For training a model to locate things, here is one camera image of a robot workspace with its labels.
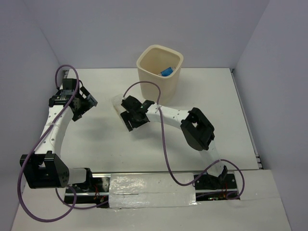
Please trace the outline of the square clear juice bottle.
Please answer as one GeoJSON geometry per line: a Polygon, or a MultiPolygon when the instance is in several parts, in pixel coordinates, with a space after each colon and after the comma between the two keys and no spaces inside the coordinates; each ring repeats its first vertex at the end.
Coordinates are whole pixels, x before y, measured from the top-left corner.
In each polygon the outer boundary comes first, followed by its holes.
{"type": "Polygon", "coordinates": [[[125,111],[125,108],[122,104],[123,95],[119,94],[111,98],[111,103],[118,115],[125,111]]]}

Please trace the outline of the blue cap clear bottle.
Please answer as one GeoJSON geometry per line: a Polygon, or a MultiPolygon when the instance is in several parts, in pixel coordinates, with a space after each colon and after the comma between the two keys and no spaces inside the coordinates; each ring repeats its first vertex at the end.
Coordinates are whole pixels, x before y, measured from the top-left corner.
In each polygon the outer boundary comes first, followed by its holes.
{"type": "Polygon", "coordinates": [[[171,75],[174,72],[174,70],[175,70],[174,67],[168,67],[167,69],[161,71],[159,73],[159,75],[163,76],[163,77],[167,77],[167,76],[171,75]]]}

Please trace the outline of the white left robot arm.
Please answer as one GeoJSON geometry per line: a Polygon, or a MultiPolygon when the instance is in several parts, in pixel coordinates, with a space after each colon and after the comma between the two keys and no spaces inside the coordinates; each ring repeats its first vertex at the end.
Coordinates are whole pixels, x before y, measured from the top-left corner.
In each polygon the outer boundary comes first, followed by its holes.
{"type": "Polygon", "coordinates": [[[77,121],[97,105],[86,90],[78,87],[77,80],[67,78],[62,87],[49,99],[49,115],[44,130],[49,133],[34,149],[23,174],[31,189],[64,188],[75,185],[88,192],[94,187],[89,168],[69,168],[61,160],[61,146],[71,121],[77,121]]]}

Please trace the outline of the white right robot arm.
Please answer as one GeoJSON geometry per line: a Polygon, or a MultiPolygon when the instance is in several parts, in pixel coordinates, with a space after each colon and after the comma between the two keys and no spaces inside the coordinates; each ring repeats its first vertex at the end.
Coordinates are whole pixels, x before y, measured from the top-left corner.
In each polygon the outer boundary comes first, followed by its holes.
{"type": "Polygon", "coordinates": [[[214,126],[199,108],[178,110],[145,100],[141,103],[133,96],[121,100],[125,109],[120,117],[128,131],[149,122],[161,122],[182,131],[187,144],[200,153],[209,176],[209,183],[214,188],[220,188],[226,182],[228,169],[220,162],[220,156],[215,145],[214,126]]]}

